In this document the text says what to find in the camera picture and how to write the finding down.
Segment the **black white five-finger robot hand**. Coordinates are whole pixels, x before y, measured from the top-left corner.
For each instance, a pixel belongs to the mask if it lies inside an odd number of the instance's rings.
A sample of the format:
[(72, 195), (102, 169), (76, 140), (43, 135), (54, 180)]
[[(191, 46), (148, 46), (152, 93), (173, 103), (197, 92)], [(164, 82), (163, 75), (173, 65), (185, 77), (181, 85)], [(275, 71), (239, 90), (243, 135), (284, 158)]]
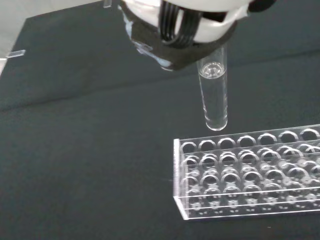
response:
[(166, 71), (207, 57), (233, 35), (239, 20), (274, 0), (122, 0), (126, 32), (136, 50)]

